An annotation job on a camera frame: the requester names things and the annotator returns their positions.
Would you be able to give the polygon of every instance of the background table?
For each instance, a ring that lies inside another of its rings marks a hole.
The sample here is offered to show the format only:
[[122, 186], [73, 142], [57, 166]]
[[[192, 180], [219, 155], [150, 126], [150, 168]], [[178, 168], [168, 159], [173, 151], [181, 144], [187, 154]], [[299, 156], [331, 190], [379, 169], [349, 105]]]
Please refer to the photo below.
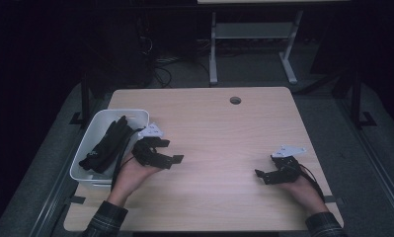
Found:
[[[230, 98], [239, 97], [233, 105]], [[305, 147], [296, 159], [331, 194], [297, 107], [286, 88], [120, 90], [110, 109], [143, 109], [182, 164], [151, 177], [127, 201], [130, 231], [282, 231], [305, 229], [306, 214], [285, 191], [266, 186], [255, 169], [274, 171], [281, 145]], [[64, 226], [83, 230], [109, 190], [79, 185]], [[342, 223], [335, 203], [329, 208]]]

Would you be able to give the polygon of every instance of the white container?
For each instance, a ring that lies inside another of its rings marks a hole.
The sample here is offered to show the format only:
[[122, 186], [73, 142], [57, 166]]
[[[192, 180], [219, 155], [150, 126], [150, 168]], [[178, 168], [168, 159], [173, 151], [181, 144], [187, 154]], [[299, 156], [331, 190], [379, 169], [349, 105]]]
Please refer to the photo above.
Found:
[[[109, 188], [111, 186], [112, 175], [115, 163], [111, 165], [104, 174], [98, 174], [93, 170], [86, 171], [79, 166], [79, 162], [86, 158], [86, 155], [101, 141], [105, 132], [114, 120], [119, 120], [122, 116], [126, 117], [128, 125], [132, 129], [144, 128], [148, 125], [149, 114], [144, 110], [103, 110], [99, 111], [92, 118], [87, 128], [82, 142], [74, 156], [73, 163], [70, 168], [70, 176], [87, 188]], [[132, 145], [137, 141], [137, 133], [130, 139], [124, 154], [128, 153]]]

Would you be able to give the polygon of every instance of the person's left hand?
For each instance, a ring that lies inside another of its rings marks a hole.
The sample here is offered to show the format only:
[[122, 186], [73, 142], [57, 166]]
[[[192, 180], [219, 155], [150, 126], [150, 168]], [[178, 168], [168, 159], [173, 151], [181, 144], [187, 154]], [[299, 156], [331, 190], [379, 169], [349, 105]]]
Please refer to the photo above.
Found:
[[161, 170], [162, 169], [157, 167], [142, 166], [135, 158], [128, 160], [120, 168], [117, 182], [108, 196], [107, 201], [123, 207], [126, 199], [137, 190], [148, 177]]

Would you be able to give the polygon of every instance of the plaid sleeve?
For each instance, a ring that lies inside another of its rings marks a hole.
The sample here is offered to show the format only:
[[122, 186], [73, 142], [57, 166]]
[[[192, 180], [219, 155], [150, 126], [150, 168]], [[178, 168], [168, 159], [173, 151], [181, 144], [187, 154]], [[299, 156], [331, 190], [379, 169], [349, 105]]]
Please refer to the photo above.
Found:
[[314, 214], [305, 221], [311, 237], [347, 237], [331, 212]]
[[104, 201], [82, 233], [87, 237], [117, 236], [128, 211]]

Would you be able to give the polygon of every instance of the gray carpet floor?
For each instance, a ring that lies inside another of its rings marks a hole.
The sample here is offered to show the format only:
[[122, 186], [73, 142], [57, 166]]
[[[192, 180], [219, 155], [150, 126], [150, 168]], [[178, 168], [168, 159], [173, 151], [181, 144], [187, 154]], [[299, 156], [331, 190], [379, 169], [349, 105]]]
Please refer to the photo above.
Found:
[[[323, 76], [309, 73], [316, 49], [315, 44], [294, 47], [290, 61], [299, 80], [296, 85], [286, 81], [277, 56], [279, 45], [252, 49], [234, 57], [219, 57], [217, 87], [284, 86], [291, 91], [300, 90]], [[181, 61], [164, 68], [172, 74], [173, 88], [208, 87], [207, 65], [207, 56], [202, 56], [197, 63]], [[168, 80], [167, 73], [162, 70], [158, 73]], [[345, 229], [353, 237], [394, 237], [394, 208], [370, 159], [376, 155], [394, 183], [394, 121], [384, 111], [378, 96], [362, 86], [361, 108], [370, 112], [377, 126], [357, 130], [349, 120], [349, 96], [334, 99], [333, 85], [328, 83], [307, 96], [294, 96], [294, 100], [338, 199]], [[148, 88], [160, 88], [160, 85], [154, 80]], [[104, 99], [91, 98], [93, 113], [105, 109], [110, 99], [111, 93]], [[78, 235], [64, 230], [63, 221], [68, 200], [77, 187], [67, 169], [85, 131], [80, 125], [70, 124], [73, 114], [80, 111], [80, 86], [76, 86], [3, 214], [0, 236]], [[131, 236], [131, 233], [119, 236]], [[301, 237], [308, 233], [285, 232], [280, 236]]]

